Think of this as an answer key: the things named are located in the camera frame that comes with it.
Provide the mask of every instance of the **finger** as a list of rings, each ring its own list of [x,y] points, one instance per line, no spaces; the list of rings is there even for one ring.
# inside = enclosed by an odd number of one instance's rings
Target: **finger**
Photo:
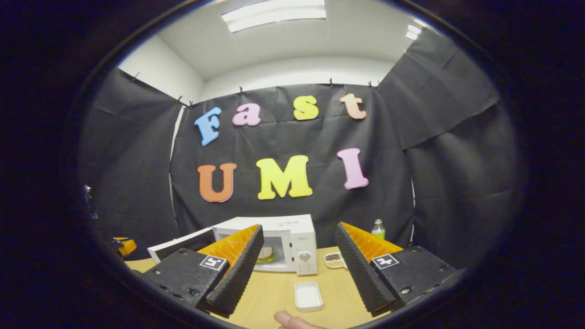
[[[287,326],[288,321],[291,319],[291,315],[287,311],[278,311],[274,313],[274,319],[284,327]]]
[[[291,317],[286,327],[287,329],[322,329],[321,327],[306,322],[301,317]]]

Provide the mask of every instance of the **white microwave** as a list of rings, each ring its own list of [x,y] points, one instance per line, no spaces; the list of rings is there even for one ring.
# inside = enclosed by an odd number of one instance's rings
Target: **white microwave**
[[[311,215],[235,217],[184,237],[149,247],[148,251],[154,261],[159,263],[178,248],[199,250],[254,224],[262,225],[264,247],[273,247],[274,255],[270,262],[256,263],[254,270],[296,272],[298,275],[317,274],[317,244]]]

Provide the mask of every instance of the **table surface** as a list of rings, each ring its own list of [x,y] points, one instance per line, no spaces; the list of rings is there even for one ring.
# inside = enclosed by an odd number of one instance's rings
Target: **table surface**
[[[274,313],[287,310],[307,322],[328,329],[349,328],[382,317],[372,317],[362,303],[356,285],[345,268],[330,269],[323,257],[339,251],[338,247],[317,249],[317,274],[298,276],[296,273],[254,271],[246,290],[229,319],[213,316],[251,329],[278,328]],[[131,269],[145,272],[154,266],[152,258],[127,261]],[[294,303],[294,285],[315,281],[323,298],[323,308],[315,312],[299,312]]]

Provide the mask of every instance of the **bottle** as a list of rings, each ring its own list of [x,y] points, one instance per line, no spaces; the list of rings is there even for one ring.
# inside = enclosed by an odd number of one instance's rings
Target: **bottle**
[[[382,220],[377,219],[374,221],[374,228],[371,229],[371,233],[379,238],[384,239],[386,235],[386,229],[382,226]]]

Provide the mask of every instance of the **black curtain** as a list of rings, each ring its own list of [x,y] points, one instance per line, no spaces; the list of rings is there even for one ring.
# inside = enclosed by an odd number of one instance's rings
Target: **black curtain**
[[[362,120],[351,118],[339,99],[354,93],[367,111]],[[298,121],[293,101],[313,95],[319,115]],[[256,126],[236,126],[236,108],[246,103],[260,105],[261,122]],[[206,146],[194,121],[219,107],[219,136]],[[359,148],[359,161],[366,187],[347,190],[345,170],[337,152]],[[291,156],[306,155],[307,178],[313,194],[306,197],[259,200],[260,169],[256,162],[273,158],[281,170]],[[214,165],[213,188],[221,191],[222,163],[236,163],[234,191],[222,203],[210,203],[199,194],[200,165]],[[335,225],[339,221],[371,230],[381,218],[386,238],[401,246],[410,242],[412,229],[412,190],[406,157],[384,100],[376,90],[361,85],[306,84],[264,88],[243,94],[214,98],[184,112],[175,139],[171,164],[175,210],[181,235],[237,216],[282,216],[311,214],[317,247],[335,245]]]
[[[85,119],[80,178],[92,188],[99,226],[129,237],[144,259],[147,247],[179,237],[169,186],[170,146],[181,104],[116,69],[105,79]]]
[[[378,88],[414,184],[414,241],[461,268],[479,260],[521,201],[512,119],[488,75],[424,29]]]

